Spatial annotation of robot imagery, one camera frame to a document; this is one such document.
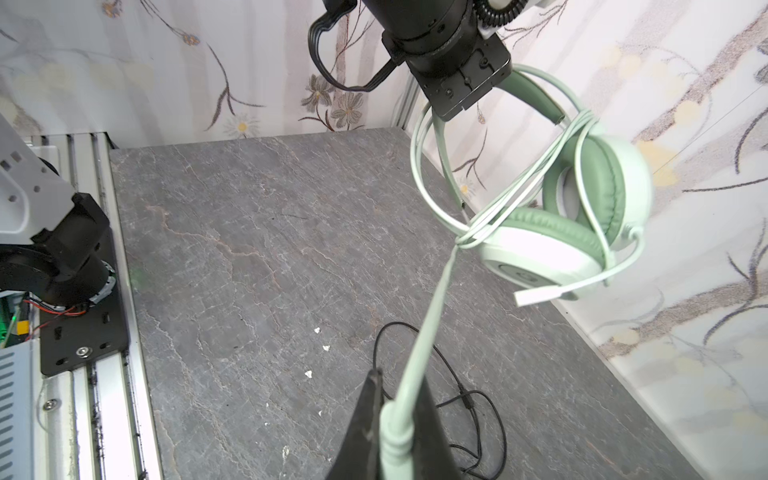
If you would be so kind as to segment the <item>mint green over-ear headphones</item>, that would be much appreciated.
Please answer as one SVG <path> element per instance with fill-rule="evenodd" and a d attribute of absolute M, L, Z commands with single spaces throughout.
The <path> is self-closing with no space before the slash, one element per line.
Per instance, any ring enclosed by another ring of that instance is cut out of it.
<path fill-rule="evenodd" d="M 442 166 L 450 165 L 445 123 L 426 105 L 410 146 L 417 189 L 454 234 L 455 252 L 477 251 L 488 270 L 518 286 L 517 305 L 577 300 L 642 255 L 654 197 L 651 173 L 639 150 L 606 134 L 598 117 L 556 77 L 517 64 L 499 88 L 558 126 L 559 135 L 483 210 L 461 222 L 425 187 L 427 134 L 436 138 Z"/>

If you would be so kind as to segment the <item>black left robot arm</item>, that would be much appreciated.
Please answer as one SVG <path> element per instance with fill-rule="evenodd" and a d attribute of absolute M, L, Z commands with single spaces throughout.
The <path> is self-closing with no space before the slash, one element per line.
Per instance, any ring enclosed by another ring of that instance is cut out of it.
<path fill-rule="evenodd" d="M 245 139 L 316 121 L 379 125 L 406 65 L 450 120 L 508 77 L 499 28 L 522 1 L 5 1 L 1 285 L 66 310 L 113 287 L 109 221 L 22 138 L 47 126 L 116 138 Z"/>

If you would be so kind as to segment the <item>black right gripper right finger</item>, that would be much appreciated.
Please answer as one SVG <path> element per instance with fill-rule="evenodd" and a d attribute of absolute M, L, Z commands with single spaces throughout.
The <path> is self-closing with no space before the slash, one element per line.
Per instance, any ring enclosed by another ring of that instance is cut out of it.
<path fill-rule="evenodd" d="M 416 480 L 459 480 L 461 476 L 427 380 L 422 382 L 413 420 L 414 478 Z"/>

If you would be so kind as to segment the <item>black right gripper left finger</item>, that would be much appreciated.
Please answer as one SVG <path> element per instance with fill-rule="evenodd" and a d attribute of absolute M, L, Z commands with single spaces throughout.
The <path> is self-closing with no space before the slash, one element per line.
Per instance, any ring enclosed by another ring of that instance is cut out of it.
<path fill-rule="evenodd" d="M 327 480 L 375 480 L 379 478 L 380 415 L 384 406 L 383 375 L 368 372 L 341 447 Z"/>

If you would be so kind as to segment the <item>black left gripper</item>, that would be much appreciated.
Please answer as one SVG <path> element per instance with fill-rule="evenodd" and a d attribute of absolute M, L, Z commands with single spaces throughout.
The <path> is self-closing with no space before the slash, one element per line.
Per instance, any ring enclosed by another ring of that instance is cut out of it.
<path fill-rule="evenodd" d="M 407 64 L 434 114 L 444 122 L 469 110 L 506 79 L 512 67 L 500 38 L 485 39 L 479 33 L 436 59 L 424 54 L 408 58 Z"/>

